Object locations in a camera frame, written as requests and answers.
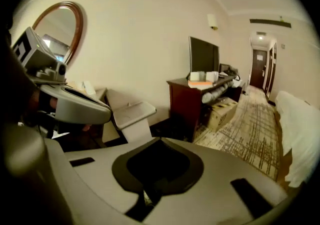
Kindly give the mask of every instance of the white wall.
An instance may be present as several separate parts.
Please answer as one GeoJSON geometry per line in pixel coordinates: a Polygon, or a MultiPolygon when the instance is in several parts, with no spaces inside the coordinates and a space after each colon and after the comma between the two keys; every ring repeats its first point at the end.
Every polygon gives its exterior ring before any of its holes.
{"type": "Polygon", "coordinates": [[[220,62],[229,63],[228,16],[214,0],[25,0],[14,17],[12,42],[61,1],[78,3],[85,18],[67,79],[89,80],[125,101],[148,101],[157,108],[150,124],[169,117],[166,81],[189,72],[189,36],[219,46],[220,62]],[[216,15],[218,31],[209,27],[207,14],[216,15]]]}
{"type": "Polygon", "coordinates": [[[277,61],[270,100],[275,101],[279,91],[287,91],[308,103],[320,107],[320,44],[312,25],[284,17],[292,28],[266,24],[251,24],[249,19],[279,20],[275,15],[244,14],[230,17],[230,52],[232,65],[239,69],[243,79],[251,67],[251,31],[273,34],[277,41],[277,61]]]}
{"type": "Polygon", "coordinates": [[[267,47],[259,46],[259,45],[253,45],[253,46],[252,46],[252,49],[254,49],[254,50],[261,50],[261,51],[266,51],[266,50],[267,50],[267,47]]]}

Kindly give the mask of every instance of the television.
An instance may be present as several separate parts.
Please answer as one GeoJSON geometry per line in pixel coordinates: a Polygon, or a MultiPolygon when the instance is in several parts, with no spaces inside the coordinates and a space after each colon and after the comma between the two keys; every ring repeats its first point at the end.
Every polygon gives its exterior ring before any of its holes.
{"type": "Polygon", "coordinates": [[[189,36],[190,71],[219,71],[219,47],[189,36]]]}

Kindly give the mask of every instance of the carpet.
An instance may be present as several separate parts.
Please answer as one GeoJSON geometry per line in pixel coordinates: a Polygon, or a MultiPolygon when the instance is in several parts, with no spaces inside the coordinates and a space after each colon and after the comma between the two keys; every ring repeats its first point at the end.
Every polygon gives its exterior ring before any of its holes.
{"type": "Polygon", "coordinates": [[[217,132],[201,125],[193,143],[230,153],[277,180],[280,149],[275,107],[268,104],[261,89],[247,87],[241,94],[232,120],[217,132]]]}

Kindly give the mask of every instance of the oval mirror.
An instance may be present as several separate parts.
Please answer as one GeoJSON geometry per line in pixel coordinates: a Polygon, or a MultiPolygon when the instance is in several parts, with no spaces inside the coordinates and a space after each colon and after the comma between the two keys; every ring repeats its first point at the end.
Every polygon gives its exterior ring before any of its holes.
{"type": "Polygon", "coordinates": [[[83,30],[83,15],[73,2],[60,2],[46,9],[32,28],[44,40],[57,60],[68,63],[83,30]]]}

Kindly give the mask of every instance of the door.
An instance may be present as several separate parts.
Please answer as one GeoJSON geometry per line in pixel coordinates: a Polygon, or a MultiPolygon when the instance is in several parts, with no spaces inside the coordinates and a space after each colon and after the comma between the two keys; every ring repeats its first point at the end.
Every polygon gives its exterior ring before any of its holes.
{"type": "Polygon", "coordinates": [[[272,71],[272,48],[269,51],[269,65],[268,65],[268,75],[266,77],[266,82],[265,82],[265,88],[264,88],[264,94],[267,95],[268,89],[269,89],[269,84],[270,84],[270,78],[271,78],[271,71],[272,71]]]}
{"type": "Polygon", "coordinates": [[[277,43],[275,43],[274,46],[273,46],[273,67],[272,67],[272,74],[271,74],[270,86],[269,86],[268,92],[267,92],[267,94],[266,94],[266,96],[267,96],[268,98],[270,97],[270,93],[271,93],[271,90],[272,90],[272,86],[273,86],[274,80],[275,80],[276,63],[277,63],[277,43]]]}
{"type": "Polygon", "coordinates": [[[262,89],[265,80],[267,52],[253,50],[250,85],[262,89]]]}

